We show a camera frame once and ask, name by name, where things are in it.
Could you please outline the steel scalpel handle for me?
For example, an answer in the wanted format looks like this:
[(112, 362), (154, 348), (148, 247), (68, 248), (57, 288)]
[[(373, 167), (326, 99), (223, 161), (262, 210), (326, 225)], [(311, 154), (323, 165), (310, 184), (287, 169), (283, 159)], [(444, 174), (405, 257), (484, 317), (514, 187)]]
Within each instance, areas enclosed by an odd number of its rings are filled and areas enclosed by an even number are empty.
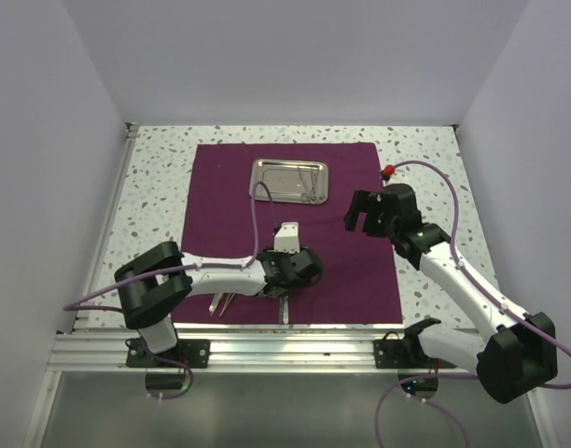
[(280, 299), (279, 320), (281, 325), (287, 325), (289, 323), (288, 297)]

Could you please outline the thin pointed steel tweezers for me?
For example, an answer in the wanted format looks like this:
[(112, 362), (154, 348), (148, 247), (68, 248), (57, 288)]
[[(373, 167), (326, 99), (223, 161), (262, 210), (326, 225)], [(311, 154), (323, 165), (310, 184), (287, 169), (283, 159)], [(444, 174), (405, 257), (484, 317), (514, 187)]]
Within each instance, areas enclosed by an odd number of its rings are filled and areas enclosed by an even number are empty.
[(219, 316), (222, 316), (223, 314), (225, 314), (225, 312), (227, 311), (227, 308), (230, 306), (233, 298), (234, 298), (235, 294), (234, 293), (230, 293), (226, 295), (226, 299), (224, 300), (224, 303), (222, 305), (221, 311), (219, 313)]

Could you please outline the purple cloth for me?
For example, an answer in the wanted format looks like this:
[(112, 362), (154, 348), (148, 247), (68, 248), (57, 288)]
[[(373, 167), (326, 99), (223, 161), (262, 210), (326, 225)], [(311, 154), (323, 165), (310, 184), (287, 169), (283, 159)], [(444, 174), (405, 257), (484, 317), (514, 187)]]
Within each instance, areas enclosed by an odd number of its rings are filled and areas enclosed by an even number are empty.
[[(318, 196), (320, 173), (298, 166), (285, 171), (294, 203), (268, 203), (283, 185), (264, 175), (253, 201), (253, 169), (263, 160), (320, 162), (327, 198)], [(181, 249), (194, 256), (238, 259), (253, 249), (294, 244), (314, 250), (323, 275), (288, 299), (291, 324), (399, 324), (402, 321), (394, 250), (386, 239), (344, 228), (358, 189), (381, 188), (378, 151), (372, 143), (226, 144), (196, 149), (188, 188)]]

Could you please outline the wide steel tweezers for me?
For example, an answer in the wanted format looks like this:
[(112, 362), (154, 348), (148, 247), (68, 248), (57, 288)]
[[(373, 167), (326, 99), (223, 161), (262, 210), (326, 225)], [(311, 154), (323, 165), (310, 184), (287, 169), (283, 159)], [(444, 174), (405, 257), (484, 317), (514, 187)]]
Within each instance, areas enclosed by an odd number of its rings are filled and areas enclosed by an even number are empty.
[(210, 305), (209, 305), (209, 313), (210, 313), (210, 315), (213, 315), (213, 314), (214, 314), (214, 312), (215, 312), (217, 306), (220, 304), (221, 299), (223, 298), (223, 296), (224, 296), (223, 293), (216, 293), (216, 294), (213, 296), (213, 298), (212, 298), (212, 300), (211, 300), (211, 303), (210, 303)]

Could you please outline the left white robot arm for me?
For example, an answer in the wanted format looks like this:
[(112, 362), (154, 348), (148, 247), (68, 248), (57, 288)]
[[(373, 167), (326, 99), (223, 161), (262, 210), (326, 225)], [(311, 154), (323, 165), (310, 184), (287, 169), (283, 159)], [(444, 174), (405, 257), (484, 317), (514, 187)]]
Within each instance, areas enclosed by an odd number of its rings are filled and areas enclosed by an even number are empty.
[(318, 282), (323, 271), (308, 246), (294, 253), (269, 247), (251, 259), (220, 259), (183, 253), (175, 242), (163, 242), (121, 266), (114, 278), (126, 327), (138, 331), (150, 358), (167, 367), (180, 358), (171, 313), (184, 299), (223, 294), (281, 298)]

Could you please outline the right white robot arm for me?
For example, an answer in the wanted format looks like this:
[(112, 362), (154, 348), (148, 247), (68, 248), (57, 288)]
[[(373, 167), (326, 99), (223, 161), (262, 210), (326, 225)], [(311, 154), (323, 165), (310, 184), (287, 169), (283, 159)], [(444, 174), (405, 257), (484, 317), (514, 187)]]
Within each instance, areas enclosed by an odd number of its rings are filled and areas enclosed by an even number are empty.
[(427, 368), (435, 360), (444, 361), (476, 375), (503, 404), (556, 377), (552, 320), (504, 298), (455, 253), (451, 237), (423, 220), (411, 186), (355, 191), (344, 217), (346, 230), (354, 231), (361, 215), (366, 217), (366, 235), (388, 239), (399, 256), (443, 289), (476, 329), (464, 333), (428, 316), (405, 328), (400, 339), (374, 341), (377, 367)]

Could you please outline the steel instrument tray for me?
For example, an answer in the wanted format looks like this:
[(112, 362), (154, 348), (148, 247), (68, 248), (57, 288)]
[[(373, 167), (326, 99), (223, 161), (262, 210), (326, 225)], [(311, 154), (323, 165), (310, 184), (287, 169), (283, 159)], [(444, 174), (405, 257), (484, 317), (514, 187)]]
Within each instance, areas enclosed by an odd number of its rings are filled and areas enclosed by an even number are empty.
[[(320, 192), (324, 195), (322, 203), (304, 203), (300, 194), (303, 188), (299, 182), (296, 167), (300, 165), (306, 171), (308, 177), (311, 168), (322, 165), (324, 172), (319, 180)], [(249, 195), (256, 200), (268, 201), (269, 196), (263, 187), (256, 187), (256, 183), (263, 183), (270, 191), (272, 199), (280, 203), (301, 203), (320, 205), (327, 201), (329, 192), (329, 168), (321, 161), (293, 161), (278, 159), (257, 159), (252, 164)]]

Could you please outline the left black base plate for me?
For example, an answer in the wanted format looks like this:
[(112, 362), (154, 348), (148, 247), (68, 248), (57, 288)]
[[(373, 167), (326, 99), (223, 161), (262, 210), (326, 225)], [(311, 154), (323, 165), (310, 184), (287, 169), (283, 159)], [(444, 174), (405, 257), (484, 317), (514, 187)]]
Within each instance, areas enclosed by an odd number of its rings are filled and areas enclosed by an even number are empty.
[(126, 366), (139, 369), (160, 369), (176, 367), (176, 362), (192, 369), (206, 369), (211, 354), (211, 342), (205, 339), (179, 339), (177, 346), (151, 356), (143, 346), (141, 338), (125, 341), (128, 348)]

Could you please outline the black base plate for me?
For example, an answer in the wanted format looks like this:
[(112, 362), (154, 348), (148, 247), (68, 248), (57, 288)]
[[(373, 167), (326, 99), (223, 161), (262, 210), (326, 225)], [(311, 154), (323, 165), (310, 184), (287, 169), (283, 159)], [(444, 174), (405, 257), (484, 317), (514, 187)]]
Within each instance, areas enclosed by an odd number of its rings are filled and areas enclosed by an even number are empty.
[(427, 356), (414, 336), (401, 337), (400, 333), (387, 332), (372, 342), (373, 358), (377, 369), (434, 370), (454, 369), (442, 359)]
[(126, 366), (139, 369), (160, 369), (176, 367), (176, 362), (192, 369), (206, 369), (211, 354), (211, 342), (205, 339), (179, 339), (177, 346), (151, 356), (143, 346), (141, 338), (125, 341), (128, 348)]

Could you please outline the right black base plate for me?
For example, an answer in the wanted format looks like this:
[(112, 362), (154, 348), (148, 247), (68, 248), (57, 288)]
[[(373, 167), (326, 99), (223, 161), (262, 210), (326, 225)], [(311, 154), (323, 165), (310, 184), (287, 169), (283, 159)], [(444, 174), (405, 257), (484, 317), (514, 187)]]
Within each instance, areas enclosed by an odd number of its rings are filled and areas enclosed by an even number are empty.
[(400, 333), (387, 332), (372, 342), (373, 358), (377, 369), (434, 370), (454, 369), (442, 359), (427, 356), (414, 336), (401, 337)]

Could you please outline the aluminium left side rail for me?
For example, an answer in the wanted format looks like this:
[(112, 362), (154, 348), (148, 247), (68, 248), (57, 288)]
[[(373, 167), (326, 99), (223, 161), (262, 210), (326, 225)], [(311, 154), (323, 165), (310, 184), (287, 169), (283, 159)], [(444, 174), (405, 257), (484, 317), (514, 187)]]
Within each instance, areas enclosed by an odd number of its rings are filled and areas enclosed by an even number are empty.
[(82, 298), (88, 293), (90, 293), (96, 284), (96, 278), (98, 275), (99, 266), (102, 263), (104, 250), (110, 232), (110, 227), (113, 224), (118, 198), (121, 194), (125, 172), (128, 163), (130, 161), (130, 158), (132, 156), (133, 147), (140, 127), (141, 127), (140, 123), (135, 123), (135, 122), (126, 123), (125, 139), (123, 141), (123, 147), (120, 152), (120, 160), (118, 168), (114, 172), (110, 195), (108, 197), (108, 200), (106, 202), (106, 207), (104, 210), (102, 227), (95, 240), (93, 257), (90, 262), (89, 268), (87, 270), (86, 279), (79, 294), (79, 298)]

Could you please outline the aluminium rail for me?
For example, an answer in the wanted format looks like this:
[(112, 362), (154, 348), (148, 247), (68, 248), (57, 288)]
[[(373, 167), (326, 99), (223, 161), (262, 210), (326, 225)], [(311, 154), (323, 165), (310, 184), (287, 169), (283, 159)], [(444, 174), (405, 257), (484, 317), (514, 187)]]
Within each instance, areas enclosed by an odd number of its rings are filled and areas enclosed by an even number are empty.
[[(368, 373), (376, 370), (373, 343), (385, 329), (278, 329), (256, 331), (182, 329), (181, 340), (206, 340), (201, 373)], [(127, 366), (129, 332), (58, 335), (48, 371), (121, 372)]]
[(86, 279), (79, 294), (79, 298), (82, 298), (88, 293), (90, 293), (96, 284), (96, 278), (98, 275), (99, 266), (102, 263), (104, 250), (110, 232), (110, 227), (113, 224), (118, 198), (121, 194), (125, 172), (128, 163), (130, 161), (130, 158), (132, 156), (133, 147), (140, 127), (141, 127), (140, 123), (135, 123), (135, 122), (126, 123), (125, 139), (123, 141), (123, 147), (120, 152), (120, 160), (118, 168), (114, 172), (110, 195), (108, 197), (108, 200), (106, 202), (106, 207), (104, 210), (102, 227), (95, 240), (93, 257), (90, 262), (89, 268), (87, 270)]

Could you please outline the aluminium front rail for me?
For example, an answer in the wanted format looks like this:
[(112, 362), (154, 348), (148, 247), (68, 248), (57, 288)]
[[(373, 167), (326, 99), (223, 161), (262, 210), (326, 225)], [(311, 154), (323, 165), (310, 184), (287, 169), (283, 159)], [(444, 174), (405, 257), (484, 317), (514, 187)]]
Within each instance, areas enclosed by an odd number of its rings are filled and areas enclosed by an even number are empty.
[[(201, 373), (368, 373), (376, 370), (373, 343), (385, 329), (278, 329), (256, 331), (182, 329), (181, 340), (206, 340)], [(129, 332), (58, 335), (48, 371), (121, 372), (127, 366)]]

